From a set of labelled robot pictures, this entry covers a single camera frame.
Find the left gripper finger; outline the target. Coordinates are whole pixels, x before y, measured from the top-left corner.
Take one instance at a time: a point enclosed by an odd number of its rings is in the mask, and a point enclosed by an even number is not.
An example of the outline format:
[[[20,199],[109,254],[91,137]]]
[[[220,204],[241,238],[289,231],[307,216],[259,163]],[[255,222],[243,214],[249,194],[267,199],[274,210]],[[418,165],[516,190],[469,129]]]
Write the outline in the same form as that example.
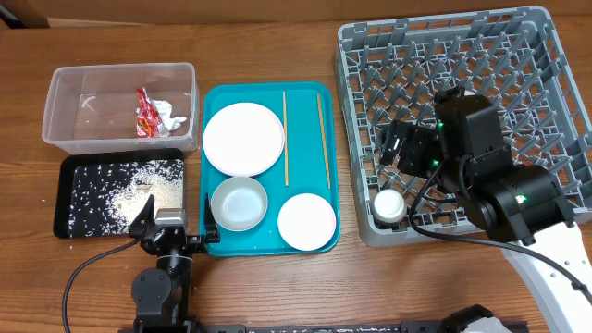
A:
[[[149,195],[144,207],[129,225],[129,231],[145,231],[154,223],[154,196]]]
[[[208,193],[204,196],[203,225],[205,229],[205,241],[207,243],[219,243],[220,234],[216,220],[213,216]]]

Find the small grey bowl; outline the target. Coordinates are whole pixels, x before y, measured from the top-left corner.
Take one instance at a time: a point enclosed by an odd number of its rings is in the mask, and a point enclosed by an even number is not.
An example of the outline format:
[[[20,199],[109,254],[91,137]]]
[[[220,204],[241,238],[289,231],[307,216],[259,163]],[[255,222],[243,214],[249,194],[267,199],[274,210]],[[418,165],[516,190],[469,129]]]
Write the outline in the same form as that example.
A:
[[[255,179],[233,177],[221,182],[211,200],[216,223],[230,231],[256,227],[265,217],[268,198],[264,187]]]

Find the white cup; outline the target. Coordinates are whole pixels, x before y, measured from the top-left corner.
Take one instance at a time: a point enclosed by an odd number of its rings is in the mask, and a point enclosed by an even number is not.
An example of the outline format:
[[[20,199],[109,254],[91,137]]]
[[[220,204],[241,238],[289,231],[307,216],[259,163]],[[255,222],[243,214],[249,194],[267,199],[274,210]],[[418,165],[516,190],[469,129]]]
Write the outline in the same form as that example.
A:
[[[375,219],[387,224],[401,222],[407,215],[407,204],[402,195],[393,189],[379,191],[371,202]]]

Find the red snack wrapper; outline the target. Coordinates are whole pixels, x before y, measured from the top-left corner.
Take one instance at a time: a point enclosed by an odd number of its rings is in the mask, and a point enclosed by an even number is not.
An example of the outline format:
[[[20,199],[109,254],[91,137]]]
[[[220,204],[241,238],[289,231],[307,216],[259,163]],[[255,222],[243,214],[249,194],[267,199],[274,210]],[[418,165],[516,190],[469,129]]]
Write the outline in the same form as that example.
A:
[[[136,90],[139,111],[136,120],[136,133],[139,138],[159,138],[164,134],[164,124],[152,100],[144,88]]]

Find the white pink bowl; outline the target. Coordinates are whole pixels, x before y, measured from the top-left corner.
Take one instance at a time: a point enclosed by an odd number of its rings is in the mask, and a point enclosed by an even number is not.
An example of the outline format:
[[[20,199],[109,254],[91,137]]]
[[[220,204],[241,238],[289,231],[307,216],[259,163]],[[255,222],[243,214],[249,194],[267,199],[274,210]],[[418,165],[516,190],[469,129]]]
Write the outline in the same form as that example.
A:
[[[280,208],[277,227],[281,238],[292,248],[310,252],[325,246],[337,228],[330,203],[312,193],[289,198]]]

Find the wooden chopstick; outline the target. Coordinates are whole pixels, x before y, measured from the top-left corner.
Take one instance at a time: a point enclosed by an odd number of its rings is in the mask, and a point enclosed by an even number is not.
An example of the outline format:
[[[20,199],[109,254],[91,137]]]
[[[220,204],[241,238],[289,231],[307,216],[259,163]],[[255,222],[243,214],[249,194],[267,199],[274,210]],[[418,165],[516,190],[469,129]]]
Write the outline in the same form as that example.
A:
[[[285,186],[290,185],[290,171],[289,171],[289,138],[288,138],[288,110],[287,110],[287,94],[282,92],[282,110],[283,110],[283,129],[284,129],[284,174]]]
[[[322,146],[323,146],[325,171],[326,171],[326,177],[327,177],[327,187],[329,189],[331,189],[331,178],[330,178],[328,154],[327,154],[327,139],[326,139],[325,121],[324,121],[324,114],[323,114],[323,103],[322,103],[322,97],[321,97],[320,93],[318,93],[316,95],[316,99],[317,99],[317,110],[318,110],[318,116],[319,116],[321,140],[322,140]]]

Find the white wrapper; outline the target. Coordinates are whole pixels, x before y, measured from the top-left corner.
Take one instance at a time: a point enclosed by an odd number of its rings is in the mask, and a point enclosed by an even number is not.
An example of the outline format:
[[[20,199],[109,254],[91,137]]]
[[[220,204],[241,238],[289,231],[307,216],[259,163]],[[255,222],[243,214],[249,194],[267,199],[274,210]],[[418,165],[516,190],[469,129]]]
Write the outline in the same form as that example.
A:
[[[172,104],[167,101],[153,100],[153,104],[161,119],[161,125],[157,126],[159,137],[169,137],[172,131],[178,130],[187,120],[186,117],[174,117]]]

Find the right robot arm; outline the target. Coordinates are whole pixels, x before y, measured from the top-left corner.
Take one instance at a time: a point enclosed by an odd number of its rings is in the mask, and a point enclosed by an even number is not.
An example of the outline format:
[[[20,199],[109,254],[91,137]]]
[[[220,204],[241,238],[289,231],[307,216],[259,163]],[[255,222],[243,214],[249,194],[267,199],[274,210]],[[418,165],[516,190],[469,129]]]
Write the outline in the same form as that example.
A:
[[[429,129],[392,120],[378,137],[380,163],[424,179],[408,210],[412,229],[429,238],[501,249],[552,332],[591,329],[591,263],[571,201],[539,165],[517,165],[503,139],[499,110],[463,87],[438,91]],[[484,239],[429,231],[417,206],[436,186],[454,195]]]

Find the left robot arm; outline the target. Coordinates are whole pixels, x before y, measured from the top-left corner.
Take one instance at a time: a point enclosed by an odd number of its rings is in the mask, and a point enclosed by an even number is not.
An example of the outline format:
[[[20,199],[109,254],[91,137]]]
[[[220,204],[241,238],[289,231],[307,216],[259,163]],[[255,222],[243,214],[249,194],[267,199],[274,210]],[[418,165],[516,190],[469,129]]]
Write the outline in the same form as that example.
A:
[[[136,304],[135,332],[205,332],[190,314],[192,257],[207,254],[206,246],[220,242],[210,203],[204,204],[205,233],[188,233],[182,208],[155,208],[150,195],[129,226],[129,235],[156,258],[154,268],[134,278],[131,298]]]

